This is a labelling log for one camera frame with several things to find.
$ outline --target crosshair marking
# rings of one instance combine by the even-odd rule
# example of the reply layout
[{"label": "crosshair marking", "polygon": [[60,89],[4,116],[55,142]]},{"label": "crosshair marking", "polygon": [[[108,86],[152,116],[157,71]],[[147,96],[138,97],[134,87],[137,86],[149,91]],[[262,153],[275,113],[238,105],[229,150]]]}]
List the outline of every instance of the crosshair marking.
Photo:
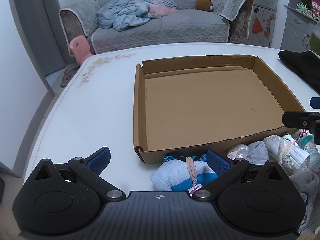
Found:
[{"label": "crosshair marking", "polygon": [[157,199],[161,200],[161,199],[165,198],[165,196],[163,196],[163,195],[159,194],[159,195],[156,195],[156,196],[155,196],[155,198],[157,198]]}]

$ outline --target blue gripper pad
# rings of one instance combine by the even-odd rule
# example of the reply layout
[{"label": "blue gripper pad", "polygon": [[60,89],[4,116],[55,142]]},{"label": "blue gripper pad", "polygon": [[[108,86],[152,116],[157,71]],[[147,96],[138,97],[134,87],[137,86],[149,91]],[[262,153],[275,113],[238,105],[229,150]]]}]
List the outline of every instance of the blue gripper pad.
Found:
[{"label": "blue gripper pad", "polygon": [[83,160],[84,166],[86,166],[90,171],[99,175],[110,163],[110,150],[108,147],[102,147],[100,150],[96,151],[94,154]]},{"label": "blue gripper pad", "polygon": [[313,109],[320,109],[320,97],[318,98],[311,98],[310,99],[310,106]]},{"label": "blue gripper pad", "polygon": [[231,169],[230,162],[226,161],[211,150],[207,152],[207,164],[218,176]]}]

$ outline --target drawer handle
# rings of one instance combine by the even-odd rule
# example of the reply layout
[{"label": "drawer handle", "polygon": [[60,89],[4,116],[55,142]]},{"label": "drawer handle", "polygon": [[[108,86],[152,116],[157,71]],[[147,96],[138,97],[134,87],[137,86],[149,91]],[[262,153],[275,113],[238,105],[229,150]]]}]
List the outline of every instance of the drawer handle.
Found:
[{"label": "drawer handle", "polygon": [[302,24],[302,21],[298,20],[298,19],[294,19],[294,21],[298,24]]},{"label": "drawer handle", "polygon": [[306,38],[306,34],[305,35],[303,35],[303,39],[302,39],[302,45],[303,45],[303,42],[304,42],[304,39]]}]

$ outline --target sofa armrest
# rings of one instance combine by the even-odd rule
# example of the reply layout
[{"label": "sofa armrest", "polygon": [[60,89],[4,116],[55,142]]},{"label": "sofa armrest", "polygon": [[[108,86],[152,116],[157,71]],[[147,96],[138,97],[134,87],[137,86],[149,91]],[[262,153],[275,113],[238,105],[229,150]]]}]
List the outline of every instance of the sofa armrest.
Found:
[{"label": "sofa armrest", "polygon": [[234,21],[230,21],[228,43],[243,44],[246,33],[247,2],[245,2]]},{"label": "sofa armrest", "polygon": [[245,38],[249,37],[249,26],[250,26],[250,21],[252,17],[254,0],[211,0],[211,2],[213,3],[214,13],[224,17],[230,22],[233,22],[236,20],[237,16],[241,11],[241,8],[243,8],[243,5],[246,3],[246,19],[245,19],[244,37]]},{"label": "sofa armrest", "polygon": [[97,11],[100,6],[95,0],[85,0],[71,4],[59,11],[59,17],[66,42],[68,44],[75,37],[84,35],[89,37],[98,27]]}]

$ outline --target cardboard box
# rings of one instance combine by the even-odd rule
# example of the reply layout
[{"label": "cardboard box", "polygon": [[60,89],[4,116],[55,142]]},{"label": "cardboard box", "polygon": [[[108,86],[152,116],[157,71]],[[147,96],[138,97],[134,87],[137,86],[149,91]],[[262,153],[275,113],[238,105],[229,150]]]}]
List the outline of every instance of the cardboard box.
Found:
[{"label": "cardboard box", "polygon": [[260,58],[191,56],[143,61],[134,84],[133,143],[144,163],[166,154],[226,152],[239,143],[294,132],[285,111],[305,111]]}]

